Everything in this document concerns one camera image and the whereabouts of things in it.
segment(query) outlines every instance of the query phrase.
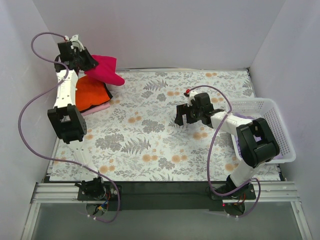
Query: white backdrop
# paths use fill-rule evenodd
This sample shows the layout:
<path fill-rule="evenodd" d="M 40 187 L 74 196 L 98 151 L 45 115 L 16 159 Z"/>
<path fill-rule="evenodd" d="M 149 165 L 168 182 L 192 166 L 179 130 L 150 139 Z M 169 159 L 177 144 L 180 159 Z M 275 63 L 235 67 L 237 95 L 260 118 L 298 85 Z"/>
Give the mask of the white backdrop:
<path fill-rule="evenodd" d="M 0 0 L 0 239 L 21 238 L 36 182 L 46 174 L 48 161 L 34 156 L 18 134 L 18 115 L 35 95 L 57 82 L 53 64 L 37 58 L 30 49 L 34 35 L 47 31 L 31 0 Z M 51 36 L 36 41 L 47 58 L 59 53 Z M 24 114 L 23 132 L 40 153 L 51 156 L 55 134 L 47 117 L 55 94 L 36 101 Z"/>
<path fill-rule="evenodd" d="M 250 70 L 258 97 L 275 100 L 296 160 L 281 166 L 294 181 L 313 239 L 320 239 L 320 2 L 287 0 Z"/>
<path fill-rule="evenodd" d="M 243 69 L 285 0 L 33 1 L 50 31 L 80 34 L 118 69 Z"/>

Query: folded clothes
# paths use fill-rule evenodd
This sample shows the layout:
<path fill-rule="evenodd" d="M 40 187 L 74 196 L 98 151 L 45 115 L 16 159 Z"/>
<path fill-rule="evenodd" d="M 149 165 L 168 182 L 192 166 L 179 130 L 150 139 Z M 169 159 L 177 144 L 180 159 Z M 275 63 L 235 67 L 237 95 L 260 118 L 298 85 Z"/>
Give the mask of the folded clothes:
<path fill-rule="evenodd" d="M 84 73 L 86 75 L 106 84 L 116 86 L 125 84 L 125 80 L 116 74 L 116 58 L 99 55 L 92 55 L 92 57 L 99 63 L 99 65 L 89 71 L 85 71 Z"/>
<path fill-rule="evenodd" d="M 106 103 L 103 103 L 99 106 L 95 106 L 93 108 L 90 108 L 89 110 L 85 111 L 85 112 L 82 112 L 81 115 L 84 117 L 84 116 L 87 116 L 89 114 L 93 114 L 93 113 L 96 113 L 96 112 L 99 112 L 99 111 L 102 111 L 102 110 L 105 110 L 107 109 L 108 107 L 110 107 L 110 103 L 109 102 L 106 102 Z"/>
<path fill-rule="evenodd" d="M 103 82 L 87 75 L 79 78 L 76 88 L 75 105 L 80 113 L 105 104 L 113 97 Z"/>
<path fill-rule="evenodd" d="M 252 117 L 252 116 L 244 116 L 244 115 L 241 115 L 241 114 L 239 114 L 239 113 L 237 113 L 237 112 L 235 112 L 233 115 L 236 116 L 236 117 L 239 117 L 239 118 L 243 118 L 243 119 L 251 119 L 251 120 L 254 120 L 254 119 L 255 119 L 255 118 Z M 253 136 L 253 137 L 254 137 L 254 139 L 255 139 L 256 142 L 258 142 L 258 141 L 261 140 L 261 137 L 256 137 L 256 136 Z M 238 151 L 238 153 L 239 153 L 239 156 L 241 156 L 241 151 L 240 151 L 240 147 L 239 147 L 238 137 L 235 136 L 234 138 L 235 138 L 235 143 L 236 143 L 236 146 L 237 146 L 237 151 Z M 282 154 L 279 153 L 279 155 L 275 156 L 273 159 L 282 159 L 282 158 L 283 158 Z"/>

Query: white laundry basket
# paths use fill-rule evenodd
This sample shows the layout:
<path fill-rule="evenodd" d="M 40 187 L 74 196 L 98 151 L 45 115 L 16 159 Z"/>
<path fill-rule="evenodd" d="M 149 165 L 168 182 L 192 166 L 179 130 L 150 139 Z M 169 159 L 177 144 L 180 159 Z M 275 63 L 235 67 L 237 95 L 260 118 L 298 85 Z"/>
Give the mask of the white laundry basket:
<path fill-rule="evenodd" d="M 271 160 L 268 164 L 283 164 L 292 162 L 296 159 L 294 146 L 275 101 L 269 98 L 255 97 L 231 99 L 230 103 L 232 105 L 233 113 L 253 118 L 264 118 L 267 121 L 274 138 L 279 145 L 280 154 L 282 155 L 282 159 Z M 233 135 L 232 142 L 236 157 L 239 160 L 242 160 L 238 152 L 235 136 Z"/>

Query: floral tablecloth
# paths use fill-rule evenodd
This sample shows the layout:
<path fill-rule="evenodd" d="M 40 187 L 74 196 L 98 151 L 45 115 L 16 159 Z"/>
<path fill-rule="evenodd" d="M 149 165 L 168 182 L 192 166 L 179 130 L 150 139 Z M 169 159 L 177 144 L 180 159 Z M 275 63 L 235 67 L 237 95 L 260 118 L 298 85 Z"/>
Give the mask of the floral tablecloth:
<path fill-rule="evenodd" d="M 110 108 L 85 117 L 84 137 L 99 171 L 115 181 L 206 181 L 207 154 L 215 132 L 200 121 L 178 126 L 176 105 L 187 102 L 183 93 L 197 85 L 212 85 L 232 98 L 253 98 L 246 71 L 159 71 L 121 72 L 126 83 L 111 86 Z M 210 88 L 215 108 L 224 98 Z M 56 157 L 72 160 L 69 148 L 59 142 Z M 225 181 L 238 166 L 230 134 L 221 131 L 211 159 L 213 181 Z M 78 181 L 81 172 L 74 164 L 54 162 L 51 181 Z M 260 180 L 280 180 L 277 166 L 264 166 Z"/>

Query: pink cloth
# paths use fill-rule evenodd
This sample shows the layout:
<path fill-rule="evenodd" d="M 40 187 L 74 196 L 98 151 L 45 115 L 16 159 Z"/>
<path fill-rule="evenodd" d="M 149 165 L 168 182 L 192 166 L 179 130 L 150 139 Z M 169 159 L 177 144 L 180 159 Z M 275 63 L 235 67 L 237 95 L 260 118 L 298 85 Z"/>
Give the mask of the pink cloth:
<path fill-rule="evenodd" d="M 92 55 L 92 57 L 99 65 L 89 71 L 85 71 L 86 75 L 106 84 L 116 86 L 125 84 L 125 80 L 116 74 L 116 58 L 99 55 Z"/>
<path fill-rule="evenodd" d="M 89 110 L 81 113 L 81 115 L 84 117 L 84 116 L 87 116 L 89 114 L 93 114 L 93 113 L 96 113 L 96 112 L 99 112 L 99 111 L 102 111 L 102 110 L 105 110 L 107 109 L 108 107 L 110 107 L 110 103 L 109 102 L 106 102 L 106 103 L 103 103 L 99 106 L 95 106 L 93 108 L 90 108 Z"/>

